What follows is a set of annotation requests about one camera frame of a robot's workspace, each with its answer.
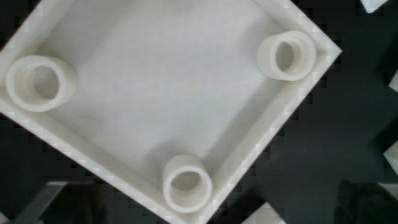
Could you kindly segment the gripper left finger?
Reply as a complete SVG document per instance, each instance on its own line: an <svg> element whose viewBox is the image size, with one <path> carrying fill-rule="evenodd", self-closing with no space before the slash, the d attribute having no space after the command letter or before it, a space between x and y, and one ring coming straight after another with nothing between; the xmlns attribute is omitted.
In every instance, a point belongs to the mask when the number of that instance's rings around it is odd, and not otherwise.
<svg viewBox="0 0 398 224"><path fill-rule="evenodd" d="M29 202L29 205L9 224L38 224L41 215L57 199L63 189L68 185L66 181L50 181Z"/></svg>

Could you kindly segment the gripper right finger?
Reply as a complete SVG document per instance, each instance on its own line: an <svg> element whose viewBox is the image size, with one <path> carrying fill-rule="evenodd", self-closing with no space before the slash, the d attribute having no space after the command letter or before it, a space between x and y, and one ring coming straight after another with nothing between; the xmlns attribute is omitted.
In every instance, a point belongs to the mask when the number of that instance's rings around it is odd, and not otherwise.
<svg viewBox="0 0 398 224"><path fill-rule="evenodd" d="M398 199L379 184L342 181L335 224L398 224Z"/></svg>

